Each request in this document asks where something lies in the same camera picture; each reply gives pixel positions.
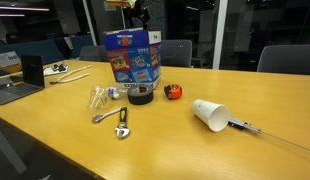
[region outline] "floor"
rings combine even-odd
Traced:
[[[95,180],[1,121],[0,130],[27,166],[27,170],[19,174],[0,150],[0,180]]]

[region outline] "blue box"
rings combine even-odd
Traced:
[[[107,32],[103,38],[117,85],[156,88],[161,76],[160,31],[126,29]]]

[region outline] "wrench handle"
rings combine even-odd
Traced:
[[[119,123],[126,125],[127,107],[122,107],[119,111]]]

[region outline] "roll of tape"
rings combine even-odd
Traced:
[[[154,98],[153,88],[148,85],[137,85],[128,89],[128,101],[134,105],[143,105],[151,102]]]

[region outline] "wooden table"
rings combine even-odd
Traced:
[[[0,106],[0,119],[64,158],[105,179],[310,179],[310,152],[263,134],[226,127],[212,132],[191,111],[194,100],[225,104],[233,117],[310,149],[310,76],[162,67],[147,105],[127,97],[100,113],[127,106],[131,135],[116,137],[119,114],[93,124],[91,88],[115,85],[107,63],[68,60],[69,71],[91,68],[70,83]],[[163,87],[183,95],[168,100]]]

